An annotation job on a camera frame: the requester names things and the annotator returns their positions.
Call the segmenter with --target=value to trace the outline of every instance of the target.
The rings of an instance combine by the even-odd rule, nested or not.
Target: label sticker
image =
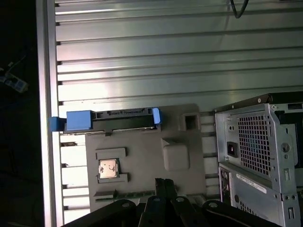
[[[265,188],[256,184],[255,182],[252,182],[251,180],[245,178],[244,176],[241,176],[241,175],[237,174],[237,178],[244,181],[245,183],[248,183],[250,186],[253,186],[254,188],[258,189],[259,191],[261,191],[265,194],[267,193],[267,190]]]

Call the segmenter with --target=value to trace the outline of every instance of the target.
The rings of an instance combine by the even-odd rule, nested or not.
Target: dark background
[[[0,83],[0,226],[43,226],[35,0],[0,1],[0,68],[29,84],[18,93]]]

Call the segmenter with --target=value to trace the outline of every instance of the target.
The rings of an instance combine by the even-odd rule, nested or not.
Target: metal frame
[[[42,172],[47,227],[63,225],[60,137],[58,132],[51,133],[48,130],[48,118],[59,114],[54,4],[54,0],[36,1]]]
[[[278,0],[252,0],[252,3],[246,10],[246,16],[235,20],[226,2],[221,0],[190,0],[178,4],[173,0],[118,0],[114,3],[37,0],[47,227],[60,226],[89,212],[87,198],[84,198],[84,191],[88,189],[86,166],[79,166],[82,162],[78,162],[73,167],[61,168],[60,156],[60,142],[80,140],[82,148],[79,144],[74,148],[81,152],[85,152],[85,142],[81,136],[67,138],[57,132],[50,133],[48,117],[65,117],[67,111],[104,111],[185,103],[196,103],[201,111],[211,111],[215,105],[250,98],[269,90],[303,89],[302,39],[292,41],[293,37],[303,36],[301,10],[297,10],[303,9],[302,2],[282,4]],[[260,23],[265,20],[272,23]],[[135,48],[138,41],[144,44],[142,50]],[[154,48],[155,42],[162,48]],[[176,45],[167,46],[166,42]],[[108,51],[96,51],[91,44],[104,46]],[[78,48],[73,50],[75,46],[82,48],[86,45],[92,47],[91,52],[86,48],[81,50],[85,54],[79,54]],[[57,67],[57,61],[64,59],[67,61],[60,62]],[[100,88],[105,87],[108,92],[99,93]],[[208,140],[214,135],[211,126],[202,127],[202,136],[207,141],[203,148],[208,157],[205,172],[210,175],[215,175],[218,170],[213,154],[215,145],[212,139]],[[217,182],[214,184],[212,180],[217,181],[215,178],[206,179],[210,183],[207,191],[217,194]],[[68,193],[72,193],[73,197],[65,196]],[[77,203],[81,201],[77,196],[83,197],[85,202]]]
[[[255,215],[261,218],[286,227],[301,226],[300,208],[296,193],[279,194],[268,186],[256,181],[253,175],[250,175],[247,171],[231,164],[220,164],[219,171],[221,169],[229,172],[232,206],[240,209],[240,201],[242,201]],[[241,180],[239,178],[241,176],[253,182],[259,189]],[[294,218],[289,218],[289,215],[292,215],[292,213],[289,213],[291,212],[289,209],[294,211]]]
[[[240,166],[247,171],[252,171],[254,174],[269,179],[271,188],[280,193],[293,193],[296,191],[295,168],[297,163],[297,148],[295,137],[295,127],[293,124],[281,125],[275,111],[284,110],[287,113],[301,112],[302,110],[288,110],[287,104],[272,105],[259,104],[251,107],[228,110],[221,113],[216,113],[216,133],[219,162],[229,162]],[[234,158],[227,154],[226,143],[228,141],[239,141],[238,118],[240,116],[248,116],[251,114],[260,114],[264,116],[267,122],[268,141],[270,146],[270,165],[271,170],[268,176],[260,174],[240,164],[239,158]],[[234,125],[235,131],[228,132],[228,126]],[[284,153],[281,151],[281,145],[287,143],[291,146],[291,152]]]

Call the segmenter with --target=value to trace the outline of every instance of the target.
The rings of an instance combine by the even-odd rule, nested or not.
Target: perforated metal mesh
[[[238,121],[241,164],[269,175],[270,152],[264,116],[240,117]]]
[[[249,214],[256,215],[255,212],[253,212],[249,207],[247,207],[243,202],[240,201],[240,209],[242,211],[248,212]]]

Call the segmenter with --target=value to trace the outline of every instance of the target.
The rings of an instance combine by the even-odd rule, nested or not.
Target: corrugated metal panel
[[[302,2],[250,0],[240,19],[227,0],[47,2],[52,116],[186,103],[211,111],[262,93],[303,90]],[[216,194],[214,122],[201,122],[207,193]],[[87,202],[75,202],[88,198],[85,141],[61,136],[77,146],[60,150],[59,134],[52,138],[54,172],[62,174],[55,179],[60,225],[88,212]]]

